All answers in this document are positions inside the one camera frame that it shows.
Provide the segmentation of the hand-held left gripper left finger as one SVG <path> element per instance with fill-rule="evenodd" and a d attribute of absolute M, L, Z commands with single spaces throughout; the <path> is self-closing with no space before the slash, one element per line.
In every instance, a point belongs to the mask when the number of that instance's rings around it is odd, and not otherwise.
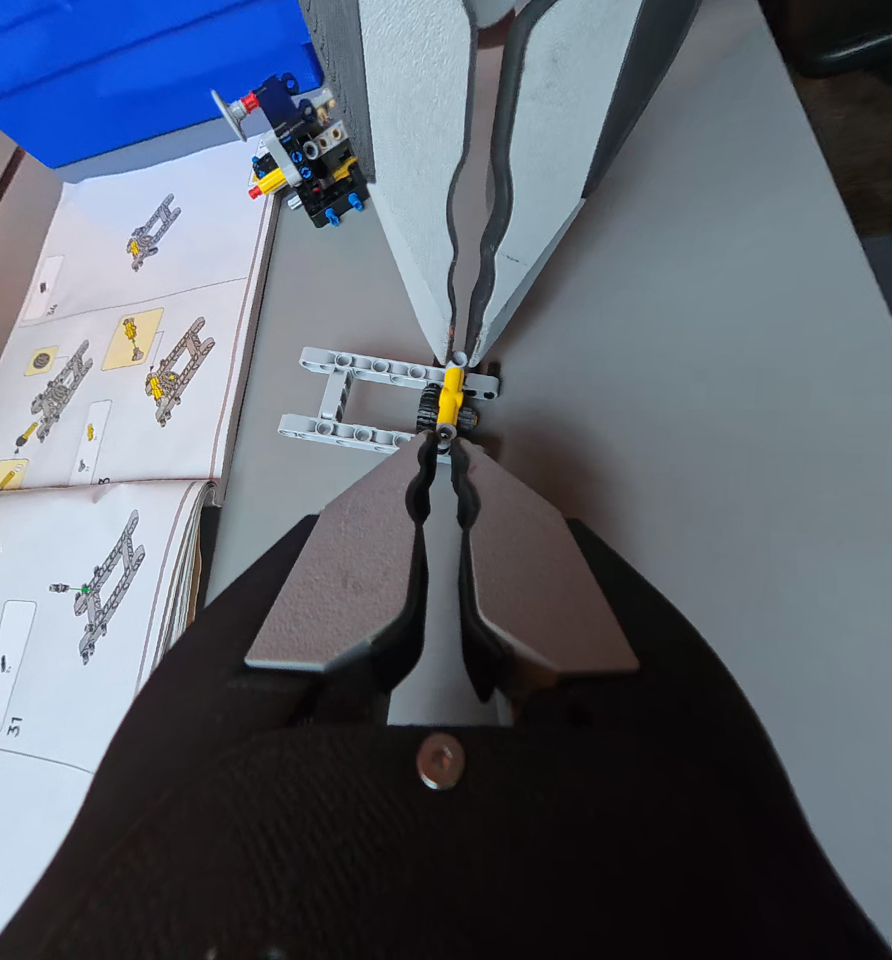
<path fill-rule="evenodd" d="M 382 694 L 399 685 L 424 646 L 424 525 L 436 467 L 436 438 L 417 435 L 321 510 L 249 667 L 313 680 L 362 670 Z"/>

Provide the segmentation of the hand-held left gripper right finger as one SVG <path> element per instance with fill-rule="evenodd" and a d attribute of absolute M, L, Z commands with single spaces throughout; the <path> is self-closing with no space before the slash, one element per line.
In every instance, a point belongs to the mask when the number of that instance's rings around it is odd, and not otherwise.
<path fill-rule="evenodd" d="M 462 654 L 480 701 L 524 703 L 575 678 L 640 669 L 562 514 L 464 439 L 451 448 L 462 541 Z"/>

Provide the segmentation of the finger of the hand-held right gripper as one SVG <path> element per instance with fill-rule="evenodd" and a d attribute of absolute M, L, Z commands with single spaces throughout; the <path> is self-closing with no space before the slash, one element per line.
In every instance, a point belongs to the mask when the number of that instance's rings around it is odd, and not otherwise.
<path fill-rule="evenodd" d="M 528 2 L 506 37 L 492 127 L 494 199 L 470 303 L 477 365 L 583 204 L 639 1 Z"/>
<path fill-rule="evenodd" d="M 463 1 L 361 1 L 375 207 L 420 329 L 452 359 L 452 201 L 469 151 L 477 17 Z"/>

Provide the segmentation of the grey lego frame assembly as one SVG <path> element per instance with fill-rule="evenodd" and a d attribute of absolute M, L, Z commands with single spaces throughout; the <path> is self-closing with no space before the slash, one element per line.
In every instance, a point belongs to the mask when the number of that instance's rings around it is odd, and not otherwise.
<path fill-rule="evenodd" d="M 319 442 L 335 447 L 393 454 L 403 449 L 416 433 L 436 434 L 440 389 L 448 366 L 414 364 L 395 359 L 306 346 L 299 359 L 303 369 L 324 375 L 327 386 L 314 416 L 284 414 L 281 436 Z M 419 392 L 416 426 L 406 431 L 345 422 L 353 388 L 358 382 L 378 383 Z M 469 438 L 479 420 L 476 402 L 489 402 L 500 395 L 500 363 L 491 362 L 484 372 L 465 371 L 464 402 L 459 414 L 457 437 Z M 438 461 L 450 462 L 452 442 L 438 442 Z"/>

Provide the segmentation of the yellow lego axle connector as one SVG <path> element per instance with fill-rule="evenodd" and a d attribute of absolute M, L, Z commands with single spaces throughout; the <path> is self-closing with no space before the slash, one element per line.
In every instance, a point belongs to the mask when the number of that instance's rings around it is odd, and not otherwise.
<path fill-rule="evenodd" d="M 444 445 L 451 443 L 458 435 L 459 414 L 465 397 L 466 366 L 466 354 L 455 351 L 445 369 L 436 415 L 436 435 Z"/>

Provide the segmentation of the lego car chassis assembly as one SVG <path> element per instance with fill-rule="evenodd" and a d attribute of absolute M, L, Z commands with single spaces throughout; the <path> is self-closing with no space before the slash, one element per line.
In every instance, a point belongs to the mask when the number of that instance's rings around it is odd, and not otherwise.
<path fill-rule="evenodd" d="M 261 115 L 268 123 L 251 160 L 252 199 L 283 192 L 287 205 L 304 210 L 317 228 L 339 226 L 343 214 L 364 210 L 366 178 L 328 87 L 302 92 L 297 79 L 285 73 L 232 102 L 215 90 L 211 96 L 241 141 L 249 116 Z"/>

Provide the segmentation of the lego instruction booklet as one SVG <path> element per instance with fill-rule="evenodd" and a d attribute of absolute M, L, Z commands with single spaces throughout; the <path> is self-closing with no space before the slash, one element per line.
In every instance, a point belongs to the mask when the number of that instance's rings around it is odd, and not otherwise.
<path fill-rule="evenodd" d="M 277 209 L 258 136 L 64 186 L 0 355 L 0 931 L 190 622 Z"/>

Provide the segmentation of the blue plastic bin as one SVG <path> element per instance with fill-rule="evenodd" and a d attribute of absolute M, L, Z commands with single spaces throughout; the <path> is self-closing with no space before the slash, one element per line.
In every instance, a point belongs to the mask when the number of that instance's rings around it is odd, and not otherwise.
<path fill-rule="evenodd" d="M 298 2 L 0 1 L 0 131 L 57 168 L 217 119 L 323 72 Z"/>

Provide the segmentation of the black office chair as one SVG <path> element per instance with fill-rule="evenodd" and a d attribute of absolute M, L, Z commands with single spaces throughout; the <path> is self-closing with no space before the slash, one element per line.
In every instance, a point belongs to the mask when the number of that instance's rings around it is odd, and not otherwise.
<path fill-rule="evenodd" d="M 763 1 L 787 64 L 809 79 L 861 71 L 892 88 L 892 1 Z"/>

